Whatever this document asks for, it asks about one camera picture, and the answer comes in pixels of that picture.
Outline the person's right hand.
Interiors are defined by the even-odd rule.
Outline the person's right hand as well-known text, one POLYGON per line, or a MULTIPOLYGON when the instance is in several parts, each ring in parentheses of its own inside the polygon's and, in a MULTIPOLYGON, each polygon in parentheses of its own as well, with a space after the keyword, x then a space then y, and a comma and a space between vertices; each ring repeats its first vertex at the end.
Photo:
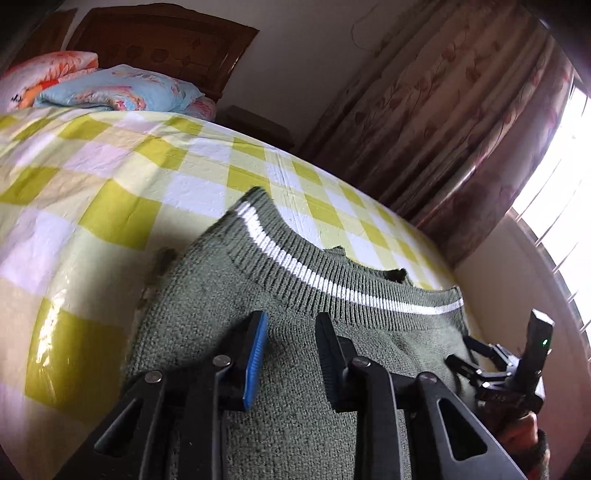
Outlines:
POLYGON ((496 438, 511 456, 533 450, 539 442, 537 415, 530 412, 513 421, 496 438))

